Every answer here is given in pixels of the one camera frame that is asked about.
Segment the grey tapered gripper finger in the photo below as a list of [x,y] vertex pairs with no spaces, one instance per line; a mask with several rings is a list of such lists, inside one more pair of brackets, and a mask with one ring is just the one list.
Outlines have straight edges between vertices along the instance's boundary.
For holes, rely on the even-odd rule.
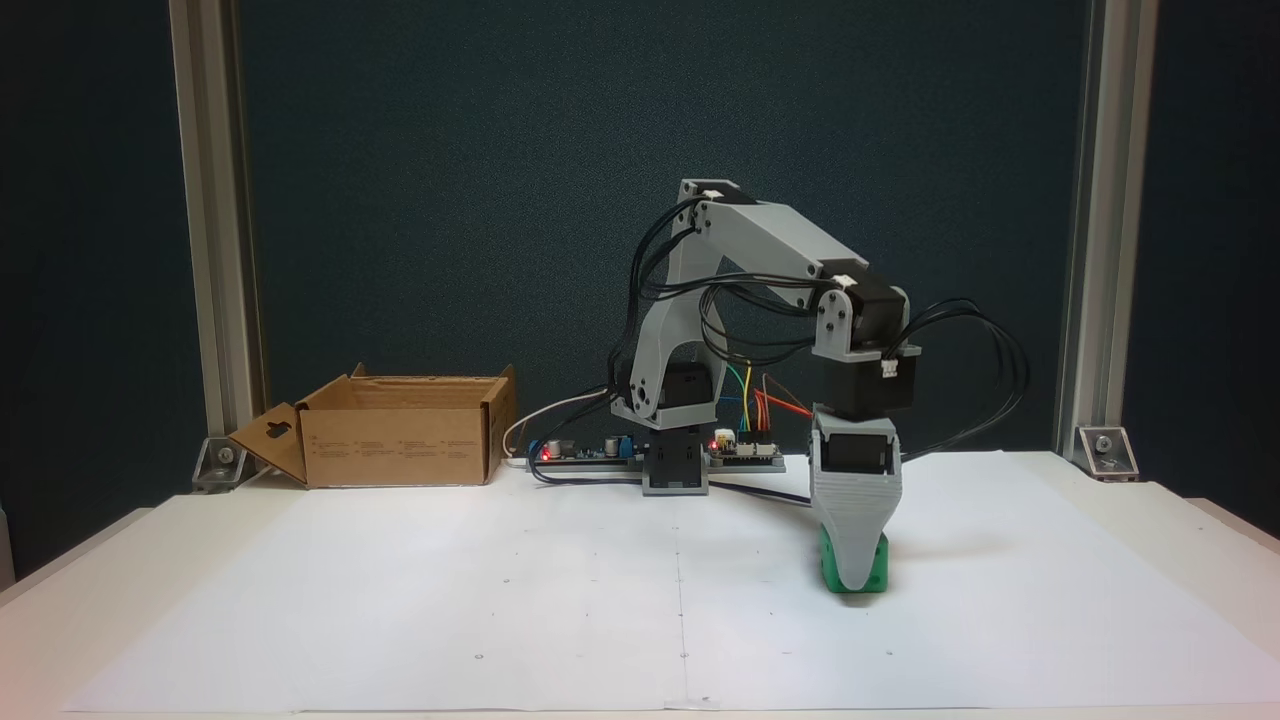
[[899,491],[815,492],[820,573],[832,593],[883,593],[890,584],[890,541]]

